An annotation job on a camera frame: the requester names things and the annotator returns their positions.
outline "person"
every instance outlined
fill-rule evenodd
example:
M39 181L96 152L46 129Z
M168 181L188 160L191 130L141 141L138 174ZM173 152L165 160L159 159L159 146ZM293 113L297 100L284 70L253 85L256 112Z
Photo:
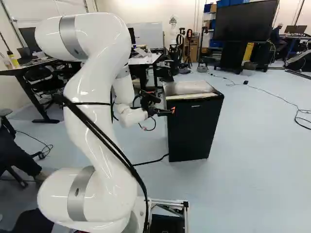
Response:
M282 29L283 23L279 23L276 28L274 28L271 32L270 40L274 45L276 46L276 49L281 52L286 46L287 42L285 40L282 40L280 37L280 29Z
M0 176L8 166L17 167L32 176L38 183L47 178L47 175L41 172L42 167L15 143L13 136L0 120Z

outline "whiteboard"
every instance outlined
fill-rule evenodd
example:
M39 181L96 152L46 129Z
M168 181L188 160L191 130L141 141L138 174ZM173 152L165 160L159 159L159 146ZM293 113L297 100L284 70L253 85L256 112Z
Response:
M147 45L150 49L163 48L162 22L127 23L128 28L134 28L137 45Z

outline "laptop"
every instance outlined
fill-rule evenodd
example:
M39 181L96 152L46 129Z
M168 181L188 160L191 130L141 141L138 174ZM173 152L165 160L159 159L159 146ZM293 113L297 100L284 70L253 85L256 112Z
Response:
M305 33L306 29L307 29L306 25L297 26L296 33L297 34L303 34L303 33Z
M290 33L290 34L294 34L296 33L296 29L297 29L297 26L295 25L288 25L285 29L285 33Z
M135 55L135 56L132 57L132 58L142 58L142 57L146 57L146 56L147 56L147 53L146 53L144 50L142 50L141 48L136 48L136 49L134 49L134 50L135 50L135 52L137 52L138 54Z

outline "chair wheel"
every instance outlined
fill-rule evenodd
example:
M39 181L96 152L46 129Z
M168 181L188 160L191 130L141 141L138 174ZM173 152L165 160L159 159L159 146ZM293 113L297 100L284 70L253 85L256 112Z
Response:
M45 159L45 157L47 157L44 153L40 153L38 155L39 159Z

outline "water bottle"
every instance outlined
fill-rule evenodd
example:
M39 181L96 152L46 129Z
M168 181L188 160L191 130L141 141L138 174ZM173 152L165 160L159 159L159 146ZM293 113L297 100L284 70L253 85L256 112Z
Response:
M150 51L150 49L148 49L148 52L147 52L147 56L148 56L148 63L152 63L152 53Z

